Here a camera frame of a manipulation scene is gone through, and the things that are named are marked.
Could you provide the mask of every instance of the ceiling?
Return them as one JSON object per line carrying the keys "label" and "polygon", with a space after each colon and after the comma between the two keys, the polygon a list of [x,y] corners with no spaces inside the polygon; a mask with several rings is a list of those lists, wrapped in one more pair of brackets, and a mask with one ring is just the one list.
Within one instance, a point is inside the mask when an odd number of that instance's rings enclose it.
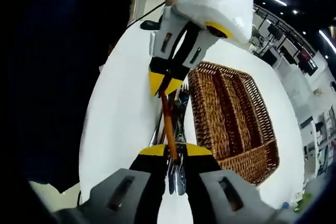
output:
{"label": "ceiling", "polygon": [[329,29],[329,26],[336,24],[336,20],[334,20],[336,0],[281,1],[285,2],[287,6],[282,6],[273,0],[254,0],[257,5],[268,9],[301,33],[316,51],[319,50],[322,55],[328,55],[329,67],[336,77],[336,54],[319,34],[319,30],[322,30],[336,45],[336,40],[331,38]]}

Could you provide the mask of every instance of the desk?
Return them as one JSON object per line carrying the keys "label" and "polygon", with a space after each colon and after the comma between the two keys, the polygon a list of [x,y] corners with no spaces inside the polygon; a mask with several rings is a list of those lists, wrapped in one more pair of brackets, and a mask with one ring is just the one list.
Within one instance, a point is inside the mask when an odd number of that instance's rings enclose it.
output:
{"label": "desk", "polygon": [[[148,147],[155,128],[160,100],[149,93],[150,32],[139,25],[134,24],[119,40],[91,96],[79,157],[83,201],[93,186],[131,165],[139,151]],[[253,77],[271,118],[280,157],[278,169],[259,186],[260,195],[275,208],[293,200],[303,187],[302,142],[294,110],[276,73],[262,60],[223,40],[208,50],[205,60]],[[190,102],[184,125],[187,141],[195,142]],[[192,223],[187,208],[186,197],[165,194],[159,223]],[[172,211],[176,211],[174,217],[169,216]]]}

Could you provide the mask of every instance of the utensil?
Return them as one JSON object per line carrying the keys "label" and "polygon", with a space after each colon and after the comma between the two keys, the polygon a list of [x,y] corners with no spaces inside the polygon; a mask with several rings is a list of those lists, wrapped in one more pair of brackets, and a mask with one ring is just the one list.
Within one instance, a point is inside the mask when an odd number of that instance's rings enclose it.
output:
{"label": "utensil", "polygon": [[178,121],[177,124],[176,124],[175,139],[176,139],[177,143],[180,143],[180,144],[185,144],[186,143],[185,134],[183,132],[183,125],[181,124],[180,121]]}
{"label": "utensil", "polygon": [[155,129],[154,129],[154,132],[153,132],[153,136],[152,136],[151,141],[150,141],[150,143],[149,143],[149,147],[158,144],[157,139],[158,139],[158,135],[159,135],[159,129],[160,129],[160,124],[161,124],[161,118],[162,118],[162,108],[161,108],[161,110],[160,110],[160,114],[159,114],[159,116],[157,117],[157,122],[156,122],[156,125],[155,125]]}
{"label": "utensil", "polygon": [[185,118],[185,112],[187,110],[189,97],[190,97],[189,86],[188,86],[187,83],[184,83],[182,85],[182,88],[181,88],[180,93],[178,95],[178,98],[179,98],[179,100],[181,101],[181,104],[182,104],[182,113],[181,113],[181,117],[180,117],[179,121],[180,121],[180,125],[181,125],[181,134],[182,134],[184,139],[186,139],[185,132],[184,132],[184,118]]}
{"label": "utensil", "polygon": [[174,183],[174,176],[176,174],[177,166],[174,164],[172,157],[168,158],[168,186],[169,186],[169,194],[172,195],[175,191],[175,183]]}
{"label": "utensil", "polygon": [[185,169],[184,169],[184,153],[181,152],[180,155],[180,165],[174,174],[174,188],[176,194],[181,196],[186,193],[186,180],[185,180]]}
{"label": "utensil", "polygon": [[[170,95],[168,95],[168,99],[169,99],[169,109],[172,110],[173,106],[174,106],[174,103],[175,103],[175,99],[176,99],[176,90],[173,93],[171,93]],[[162,133],[161,133],[161,137],[160,137],[157,144],[163,144],[165,137],[166,137],[166,131],[163,128]]]}
{"label": "utensil", "polygon": [[159,95],[161,96],[161,100],[162,100],[164,129],[165,129],[166,136],[167,136],[169,153],[170,153],[170,156],[173,158],[173,161],[176,161],[178,159],[178,156],[177,156],[175,138],[174,138],[174,133],[173,133],[171,111],[170,111],[168,100],[164,93],[164,90],[160,90]]}

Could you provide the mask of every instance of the orange handle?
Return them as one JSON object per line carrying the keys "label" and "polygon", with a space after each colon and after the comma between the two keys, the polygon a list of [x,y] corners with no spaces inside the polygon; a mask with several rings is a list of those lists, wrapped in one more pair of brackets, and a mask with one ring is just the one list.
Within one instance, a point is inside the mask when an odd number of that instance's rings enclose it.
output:
{"label": "orange handle", "polygon": [[173,160],[177,160],[176,144],[175,144],[175,139],[174,139],[172,118],[170,116],[168,100],[164,93],[164,90],[160,90],[159,95],[161,96],[161,100],[162,100],[164,130],[167,135],[169,153],[170,153],[170,156],[173,158]]}

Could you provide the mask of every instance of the wicker basket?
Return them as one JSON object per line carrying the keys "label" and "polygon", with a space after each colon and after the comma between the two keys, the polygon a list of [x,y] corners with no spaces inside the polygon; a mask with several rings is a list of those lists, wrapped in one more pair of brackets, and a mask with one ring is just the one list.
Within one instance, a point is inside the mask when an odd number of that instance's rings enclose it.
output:
{"label": "wicker basket", "polygon": [[196,138],[223,169],[259,185],[279,165],[264,101],[251,76],[201,62],[188,75]]}

